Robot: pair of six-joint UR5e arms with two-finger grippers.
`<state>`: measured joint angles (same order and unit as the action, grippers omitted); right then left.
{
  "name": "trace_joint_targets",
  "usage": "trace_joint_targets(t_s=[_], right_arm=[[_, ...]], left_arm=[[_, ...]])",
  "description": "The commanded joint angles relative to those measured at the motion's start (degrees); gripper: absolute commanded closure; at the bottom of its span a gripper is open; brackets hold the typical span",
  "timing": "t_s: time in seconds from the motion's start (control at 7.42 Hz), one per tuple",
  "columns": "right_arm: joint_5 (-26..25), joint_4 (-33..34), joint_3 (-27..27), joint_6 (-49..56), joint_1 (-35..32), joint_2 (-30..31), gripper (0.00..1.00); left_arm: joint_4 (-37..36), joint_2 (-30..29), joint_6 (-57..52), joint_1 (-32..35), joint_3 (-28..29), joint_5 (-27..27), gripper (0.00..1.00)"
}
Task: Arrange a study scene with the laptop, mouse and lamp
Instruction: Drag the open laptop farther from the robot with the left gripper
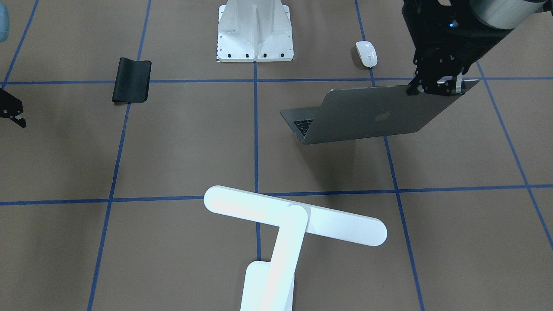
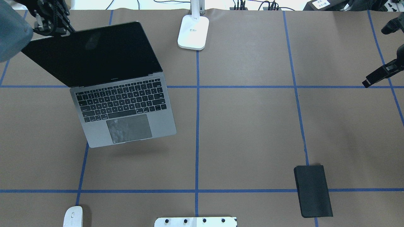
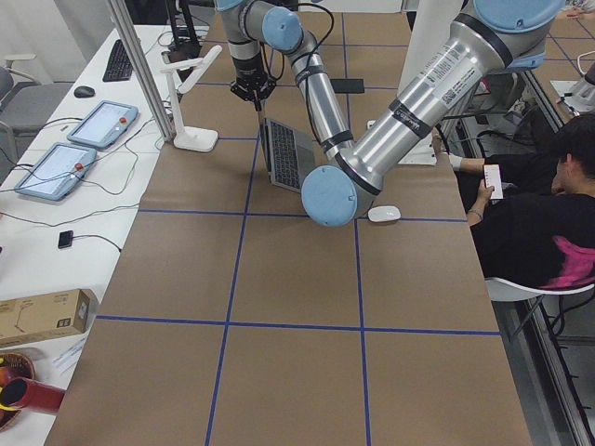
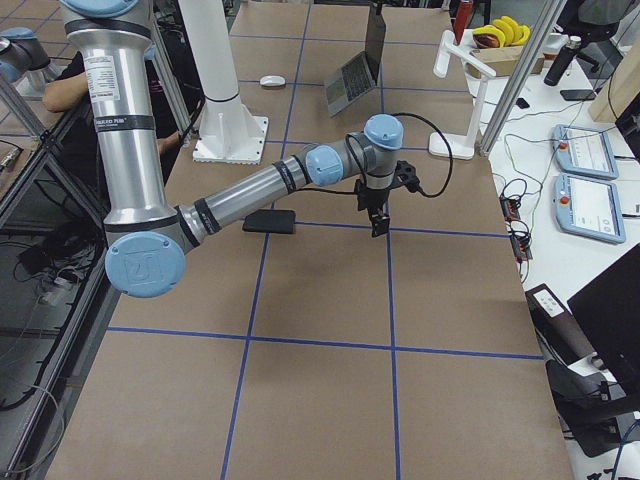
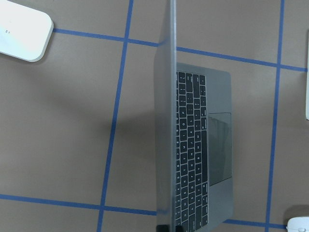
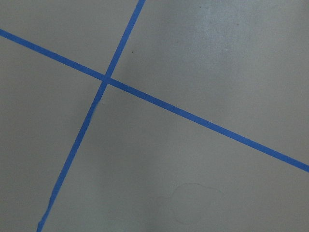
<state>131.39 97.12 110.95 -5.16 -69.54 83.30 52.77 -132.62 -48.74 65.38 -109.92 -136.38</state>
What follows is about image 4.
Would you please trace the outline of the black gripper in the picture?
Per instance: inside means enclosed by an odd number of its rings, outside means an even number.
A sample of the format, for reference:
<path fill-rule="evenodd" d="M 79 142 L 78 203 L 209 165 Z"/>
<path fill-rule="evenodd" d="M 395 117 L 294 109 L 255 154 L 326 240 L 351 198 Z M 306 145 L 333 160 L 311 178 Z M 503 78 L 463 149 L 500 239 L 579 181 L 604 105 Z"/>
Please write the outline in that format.
<path fill-rule="evenodd" d="M 395 170 L 384 176 L 365 175 L 356 180 L 354 193 L 357 210 L 366 210 L 371 222 L 371 236 L 380 237 L 389 233 L 390 216 L 384 213 L 391 190 L 405 187 L 416 192 L 419 179 L 416 169 L 407 161 L 398 161 Z"/>

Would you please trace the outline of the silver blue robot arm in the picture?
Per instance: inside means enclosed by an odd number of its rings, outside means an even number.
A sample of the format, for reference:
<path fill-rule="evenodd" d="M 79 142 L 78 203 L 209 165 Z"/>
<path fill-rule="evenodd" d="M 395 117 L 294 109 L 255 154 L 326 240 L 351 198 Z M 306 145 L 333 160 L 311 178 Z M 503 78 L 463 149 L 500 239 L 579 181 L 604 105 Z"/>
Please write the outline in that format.
<path fill-rule="evenodd" d="M 150 1 L 63 1 L 65 32 L 83 55 L 91 102 L 144 101 L 143 55 L 152 39 Z M 197 72 L 208 103 L 239 96 L 236 69 L 221 1 L 181 1 Z M 29 29 L 1 33 L 1 66 L 13 82 L 27 71 L 50 66 L 46 52 Z"/>
<path fill-rule="evenodd" d="M 122 293 L 151 298 L 172 290 L 186 254 L 204 238 L 297 191 L 326 193 L 354 178 L 357 207 L 378 236 L 389 229 L 383 207 L 391 190 L 416 190 L 414 168 L 397 157 L 402 123 L 377 114 L 359 132 L 307 145 L 190 206 L 171 206 L 145 64 L 155 43 L 152 3 L 65 1 L 61 11 L 67 38 L 83 58 L 111 206 L 105 269 Z"/>

